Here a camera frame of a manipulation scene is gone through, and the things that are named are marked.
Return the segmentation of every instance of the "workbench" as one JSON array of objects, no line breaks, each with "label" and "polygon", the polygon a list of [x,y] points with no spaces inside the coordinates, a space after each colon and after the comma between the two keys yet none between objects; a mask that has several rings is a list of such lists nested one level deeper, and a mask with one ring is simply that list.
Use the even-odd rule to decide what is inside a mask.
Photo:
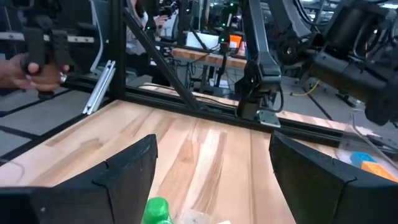
[{"label": "workbench", "polygon": [[[223,64],[222,55],[208,54],[208,53],[198,52],[195,50],[174,48],[172,50],[172,55],[177,59],[184,59],[187,61],[197,61],[210,66],[220,67]],[[244,52],[242,53],[241,51],[239,51],[238,55],[244,56]],[[246,65],[245,59],[228,57],[226,61],[227,68],[242,70],[245,65]]]},{"label": "workbench", "polygon": [[[344,128],[295,113],[278,116]],[[272,171],[271,134],[125,101],[112,102],[1,166],[0,186],[57,185],[148,134],[156,134],[159,148],[149,197],[165,197],[175,220],[194,211],[208,215],[211,223],[295,223]],[[336,157],[334,148],[303,143]]]}]

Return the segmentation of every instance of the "orange object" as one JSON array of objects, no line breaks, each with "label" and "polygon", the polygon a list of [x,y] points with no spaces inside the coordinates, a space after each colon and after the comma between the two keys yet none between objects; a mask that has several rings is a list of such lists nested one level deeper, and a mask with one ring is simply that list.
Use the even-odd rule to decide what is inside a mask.
[{"label": "orange object", "polygon": [[385,170],[385,168],[378,163],[364,161],[362,162],[361,168],[362,170],[366,170],[372,174],[376,174],[386,179],[398,182],[398,179],[396,179],[392,174],[390,174],[390,172]]},{"label": "orange object", "polygon": [[239,35],[229,35],[229,46],[231,46],[231,48],[239,48],[239,46],[241,45],[241,41],[242,41],[242,37]]}]

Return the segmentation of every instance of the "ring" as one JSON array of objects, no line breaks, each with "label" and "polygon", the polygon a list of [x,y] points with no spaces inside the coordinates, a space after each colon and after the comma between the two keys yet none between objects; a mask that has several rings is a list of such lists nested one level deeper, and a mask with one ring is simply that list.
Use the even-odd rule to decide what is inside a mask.
[{"label": "ring", "polygon": [[61,83],[64,83],[67,80],[67,78],[68,78],[68,76],[66,74],[62,73],[62,72],[60,72],[60,76],[61,76],[60,77]]}]

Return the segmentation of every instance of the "wire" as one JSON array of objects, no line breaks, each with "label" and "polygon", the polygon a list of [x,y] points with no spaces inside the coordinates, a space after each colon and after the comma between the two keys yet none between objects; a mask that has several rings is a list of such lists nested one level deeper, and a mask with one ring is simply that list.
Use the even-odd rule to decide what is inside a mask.
[{"label": "wire", "polygon": [[18,166],[18,167],[21,168],[21,174],[18,177],[17,182],[16,182],[16,184],[18,184],[22,180],[24,175],[25,175],[25,167],[22,164],[18,163],[18,162],[9,161],[9,160],[6,160],[6,159],[0,159],[0,162],[2,162],[4,164],[10,163],[10,164],[13,164],[13,165]]},{"label": "wire", "polygon": [[298,14],[300,15],[301,19],[307,24],[314,26],[318,32],[319,30],[317,29],[317,26],[326,26],[328,24],[327,22],[315,23],[311,21],[311,18],[309,18],[308,14],[305,12],[305,9],[300,0],[294,0],[294,4],[298,10]]},{"label": "wire", "polygon": [[[152,87],[163,88],[163,89],[166,89],[166,90],[175,91],[175,89],[173,89],[172,87],[161,86],[161,85],[155,85],[155,84],[142,84],[142,85],[137,86],[137,88],[144,87],[144,86],[152,86]],[[212,102],[215,102],[215,103],[217,103],[217,104],[219,104],[219,105],[223,105],[223,106],[227,106],[227,107],[229,107],[229,108],[234,108],[234,109],[235,109],[235,107],[234,107],[233,105],[230,105],[230,104],[227,104],[227,103],[222,103],[222,102],[219,102],[219,101],[214,100],[214,99],[209,98],[209,97],[205,97],[205,96],[195,96],[195,95],[194,95],[194,97],[195,97],[195,98],[199,98],[199,99],[204,99],[204,100],[212,101]]]},{"label": "wire", "polygon": [[316,84],[308,92],[301,93],[301,94],[290,92],[290,93],[286,93],[286,94],[289,94],[290,96],[307,96],[308,94],[312,93],[318,87],[319,83],[320,83],[320,81],[317,81]]}]

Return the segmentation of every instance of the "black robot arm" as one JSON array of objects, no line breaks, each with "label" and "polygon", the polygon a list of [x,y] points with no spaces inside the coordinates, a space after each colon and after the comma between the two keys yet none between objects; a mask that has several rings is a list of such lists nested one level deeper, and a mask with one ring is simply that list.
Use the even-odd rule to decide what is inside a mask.
[{"label": "black robot arm", "polygon": [[260,0],[241,0],[243,29],[246,37],[248,61],[244,76],[235,84],[241,95],[236,114],[248,120],[258,120],[261,104],[271,101],[280,90],[280,67],[272,58],[264,27]]},{"label": "black robot arm", "polygon": [[[268,5],[279,30],[281,66],[301,64],[310,77],[365,102],[366,117],[378,125],[398,120],[397,65],[381,66],[376,57],[387,47],[397,50],[397,37],[390,35],[396,29],[395,11],[365,0],[344,0],[329,23],[312,24],[299,0],[268,0]],[[308,28],[320,25],[321,32]]]}]

